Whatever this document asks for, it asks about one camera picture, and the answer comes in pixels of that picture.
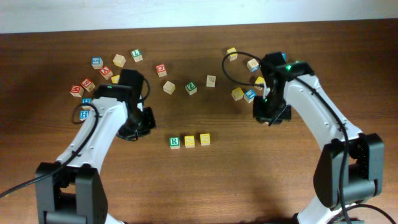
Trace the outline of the yellow S block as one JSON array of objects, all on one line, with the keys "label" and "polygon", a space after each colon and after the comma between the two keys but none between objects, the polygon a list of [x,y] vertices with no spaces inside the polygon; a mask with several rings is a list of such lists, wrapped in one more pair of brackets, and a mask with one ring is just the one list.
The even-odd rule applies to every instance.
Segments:
[{"label": "yellow S block", "polygon": [[186,148],[195,147],[195,137],[194,136],[185,136],[184,143]]},{"label": "yellow S block", "polygon": [[208,146],[211,144],[211,139],[210,139],[209,133],[200,134],[200,144],[202,146]]}]

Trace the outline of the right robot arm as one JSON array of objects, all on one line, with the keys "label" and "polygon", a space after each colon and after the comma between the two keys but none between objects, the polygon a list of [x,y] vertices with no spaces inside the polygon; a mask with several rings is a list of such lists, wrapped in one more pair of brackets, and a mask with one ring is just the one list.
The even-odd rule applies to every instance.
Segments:
[{"label": "right robot arm", "polygon": [[324,92],[307,62],[287,63],[282,53],[259,61],[264,93],[254,99],[253,116],[269,126],[291,119],[295,110],[316,139],[321,156],[313,176],[315,196],[290,223],[333,223],[382,192],[384,143],[364,134]]}]

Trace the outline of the green R block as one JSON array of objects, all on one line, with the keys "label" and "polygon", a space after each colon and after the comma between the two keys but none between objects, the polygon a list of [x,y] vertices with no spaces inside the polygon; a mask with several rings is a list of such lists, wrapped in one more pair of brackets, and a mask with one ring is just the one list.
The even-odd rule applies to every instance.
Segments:
[{"label": "green R block", "polygon": [[171,149],[180,149],[180,138],[179,137],[169,138],[169,145]]}]

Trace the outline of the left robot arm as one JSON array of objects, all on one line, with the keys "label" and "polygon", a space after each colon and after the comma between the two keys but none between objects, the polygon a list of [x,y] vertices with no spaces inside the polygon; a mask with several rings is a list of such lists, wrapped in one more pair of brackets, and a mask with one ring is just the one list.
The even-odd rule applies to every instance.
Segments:
[{"label": "left robot arm", "polygon": [[119,223],[108,212],[100,178],[115,137],[137,141],[156,127],[142,87],[149,82],[137,70],[121,71],[117,84],[102,84],[88,104],[88,117],[71,144],[53,163],[41,163],[35,176],[39,223]]}]

